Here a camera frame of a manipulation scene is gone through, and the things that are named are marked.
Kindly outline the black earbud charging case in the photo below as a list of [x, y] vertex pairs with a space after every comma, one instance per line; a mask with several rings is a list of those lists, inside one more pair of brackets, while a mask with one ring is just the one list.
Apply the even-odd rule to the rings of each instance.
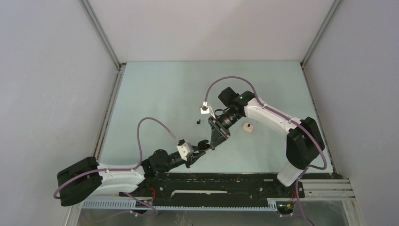
[[209, 141], [206, 140], [206, 139], [201, 140], [200, 142], [198, 142], [197, 147], [198, 147], [198, 150], [199, 150], [200, 152], [205, 152], [205, 151], [207, 151], [207, 150], [210, 149]]

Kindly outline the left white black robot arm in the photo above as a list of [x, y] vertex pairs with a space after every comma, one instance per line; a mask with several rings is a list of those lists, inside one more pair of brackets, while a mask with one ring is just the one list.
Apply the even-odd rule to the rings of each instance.
[[134, 192], [137, 196], [143, 196], [149, 190], [149, 183], [160, 173], [182, 165], [189, 168], [209, 149], [208, 140], [202, 140], [197, 145], [181, 140], [176, 152], [168, 154], [159, 149], [134, 165], [106, 165], [90, 156], [58, 172], [58, 188], [53, 197], [67, 207], [101, 194]]

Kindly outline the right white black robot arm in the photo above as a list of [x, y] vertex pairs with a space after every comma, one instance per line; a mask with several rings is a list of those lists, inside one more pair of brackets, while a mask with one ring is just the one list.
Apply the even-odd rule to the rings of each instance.
[[218, 98], [226, 108], [221, 115], [212, 113], [208, 119], [212, 131], [212, 150], [230, 137], [230, 127], [243, 117], [260, 122], [285, 138], [287, 163], [277, 174], [277, 181], [273, 185], [276, 195], [285, 197], [291, 193], [292, 184], [318, 156], [321, 156], [323, 168], [326, 168], [327, 160], [323, 154], [325, 144], [313, 118], [299, 119], [286, 115], [262, 103], [251, 91], [238, 94], [227, 87]]

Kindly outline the beige earbud charging case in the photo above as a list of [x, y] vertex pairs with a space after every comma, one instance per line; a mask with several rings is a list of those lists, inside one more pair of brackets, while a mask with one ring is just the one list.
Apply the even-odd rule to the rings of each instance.
[[248, 132], [248, 133], [251, 133], [253, 130], [254, 130], [254, 126], [253, 126], [253, 124], [251, 124], [251, 123], [244, 123], [244, 125], [243, 125], [243, 129], [246, 131], [246, 132]]

